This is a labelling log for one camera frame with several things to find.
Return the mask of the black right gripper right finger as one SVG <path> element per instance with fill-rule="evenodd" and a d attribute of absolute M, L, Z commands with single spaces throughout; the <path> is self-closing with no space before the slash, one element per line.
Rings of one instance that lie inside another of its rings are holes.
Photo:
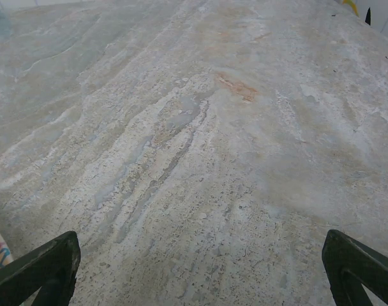
<path fill-rule="evenodd" d="M 388 257 L 331 229 L 322 261 L 336 306 L 373 306 L 365 288 L 388 306 Z"/>

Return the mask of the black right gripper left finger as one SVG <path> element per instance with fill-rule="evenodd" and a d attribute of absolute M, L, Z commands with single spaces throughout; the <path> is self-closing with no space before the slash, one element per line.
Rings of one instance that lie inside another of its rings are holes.
<path fill-rule="evenodd" d="M 0 306 L 68 306 L 81 260 L 77 234 L 67 231 L 0 269 Z"/>

